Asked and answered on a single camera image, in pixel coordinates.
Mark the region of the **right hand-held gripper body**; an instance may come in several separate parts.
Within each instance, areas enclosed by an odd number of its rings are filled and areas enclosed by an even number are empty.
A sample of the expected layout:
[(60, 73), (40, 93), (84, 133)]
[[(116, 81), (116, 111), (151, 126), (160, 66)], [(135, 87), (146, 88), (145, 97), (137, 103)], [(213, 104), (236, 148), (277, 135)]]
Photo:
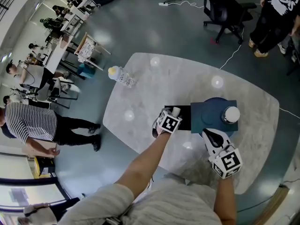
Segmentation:
[(228, 178), (237, 173), (242, 167), (239, 149), (229, 144), (218, 153), (209, 157), (213, 170), (222, 178)]

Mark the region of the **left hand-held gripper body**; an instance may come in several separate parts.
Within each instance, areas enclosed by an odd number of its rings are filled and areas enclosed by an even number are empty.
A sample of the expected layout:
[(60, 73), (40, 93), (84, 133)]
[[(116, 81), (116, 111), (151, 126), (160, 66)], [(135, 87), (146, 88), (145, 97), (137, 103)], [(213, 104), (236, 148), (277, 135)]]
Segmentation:
[(181, 121), (180, 110), (161, 110), (152, 125), (152, 137), (157, 138), (162, 133), (173, 134)]

